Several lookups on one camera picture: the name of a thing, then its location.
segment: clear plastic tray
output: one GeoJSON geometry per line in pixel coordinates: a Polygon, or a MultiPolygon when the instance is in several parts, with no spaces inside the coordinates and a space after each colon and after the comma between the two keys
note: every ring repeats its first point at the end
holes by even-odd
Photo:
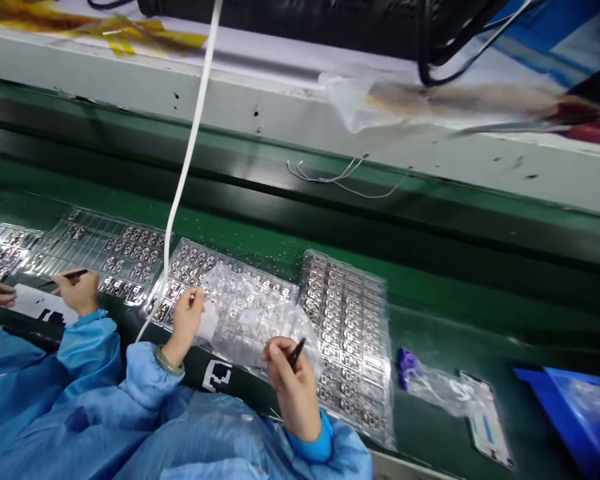
{"type": "MultiPolygon", "coordinates": [[[[173,304],[184,290],[200,286],[201,277],[211,270],[216,263],[223,263],[235,272],[243,272],[252,276],[252,278],[262,283],[263,287],[279,293],[284,299],[290,302],[295,303],[298,298],[299,288],[297,285],[281,280],[262,270],[255,269],[244,262],[218,253],[194,241],[182,238],[169,259],[167,294],[161,296],[161,304],[151,321],[166,330],[173,330],[173,304]]],[[[159,277],[156,277],[156,280],[156,284],[151,289],[150,299],[147,300],[143,308],[145,315],[148,315],[153,310],[156,302],[159,277]]]]}
{"type": "Polygon", "coordinates": [[[0,281],[28,260],[42,231],[0,223],[0,281]]]}
{"type": "Polygon", "coordinates": [[[307,250],[299,303],[313,323],[325,369],[322,407],[388,449],[395,449],[387,284],[307,250]]]}
{"type": "Polygon", "coordinates": [[[25,273],[50,278],[85,267],[100,273],[100,292],[141,305],[162,270],[164,231],[74,208],[36,245],[25,273]]]}

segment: white paper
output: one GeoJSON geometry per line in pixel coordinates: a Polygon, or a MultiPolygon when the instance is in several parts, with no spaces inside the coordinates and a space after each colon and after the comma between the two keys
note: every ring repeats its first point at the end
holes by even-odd
{"type": "Polygon", "coordinates": [[[215,311],[213,302],[207,300],[205,302],[205,310],[200,316],[200,327],[198,328],[197,337],[202,337],[210,342],[213,338],[215,328],[218,326],[218,314],[215,311]]]}
{"type": "Polygon", "coordinates": [[[15,286],[15,305],[10,308],[14,312],[28,317],[49,321],[54,316],[65,325],[78,322],[78,314],[62,300],[62,297],[40,291],[18,283],[15,286]]]}

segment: black pen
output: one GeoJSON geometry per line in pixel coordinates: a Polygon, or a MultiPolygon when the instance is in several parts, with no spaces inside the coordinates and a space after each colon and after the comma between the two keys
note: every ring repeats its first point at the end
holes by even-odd
{"type": "Polygon", "coordinates": [[[302,347],[305,346],[306,340],[307,339],[303,337],[302,340],[300,340],[300,343],[298,343],[298,345],[296,346],[296,348],[293,349],[289,358],[287,358],[289,365],[291,366],[291,370],[293,370],[296,362],[298,362],[298,358],[300,357],[300,352],[302,352],[302,347]]]}
{"type": "MultiPolygon", "coordinates": [[[[82,277],[82,275],[84,275],[87,272],[89,272],[89,270],[82,269],[82,270],[78,270],[78,271],[71,272],[71,273],[68,273],[66,275],[63,275],[63,277],[66,278],[67,280],[71,280],[71,279],[74,279],[74,278],[82,277]]],[[[53,285],[54,283],[55,282],[53,280],[51,280],[50,282],[46,282],[44,285],[40,285],[39,288],[48,287],[49,285],[53,285]]]]}

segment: clear plastic bag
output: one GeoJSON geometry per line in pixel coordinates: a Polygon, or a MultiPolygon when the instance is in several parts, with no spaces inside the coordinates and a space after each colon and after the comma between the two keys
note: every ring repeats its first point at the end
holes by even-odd
{"type": "Polygon", "coordinates": [[[582,414],[592,420],[600,420],[600,385],[582,380],[572,380],[569,397],[582,414]]]}
{"type": "Polygon", "coordinates": [[[318,339],[302,308],[246,273],[234,272],[221,263],[205,274],[202,287],[218,317],[211,339],[214,353],[235,365],[264,368],[262,350],[269,339],[282,336],[300,342],[305,338],[303,353],[320,376],[318,339]]]}
{"type": "Polygon", "coordinates": [[[462,127],[534,121],[558,114],[564,101],[553,82],[502,78],[424,88],[412,72],[348,65],[323,72],[318,84],[347,130],[436,123],[462,127]]]}
{"type": "Polygon", "coordinates": [[[400,360],[401,386],[411,395],[444,408],[454,417],[468,417],[482,408],[481,392],[460,378],[422,365],[418,358],[405,352],[400,360]]]}

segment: label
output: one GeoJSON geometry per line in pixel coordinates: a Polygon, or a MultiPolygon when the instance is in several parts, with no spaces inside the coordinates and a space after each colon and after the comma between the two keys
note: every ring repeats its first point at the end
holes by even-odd
{"type": "Polygon", "coordinates": [[[466,372],[461,371],[460,378],[482,400],[481,404],[476,404],[474,413],[469,416],[473,445],[478,452],[494,462],[513,469],[515,464],[500,421],[493,389],[487,382],[472,377],[466,372]]]}
{"type": "Polygon", "coordinates": [[[218,314],[215,311],[215,304],[207,300],[205,302],[205,310],[200,316],[200,327],[196,337],[204,338],[204,340],[211,342],[215,328],[218,326],[218,314]]]}
{"type": "Polygon", "coordinates": [[[60,296],[28,287],[22,283],[15,286],[15,292],[17,294],[15,305],[9,310],[58,325],[71,325],[78,322],[78,314],[67,306],[60,296]]]}

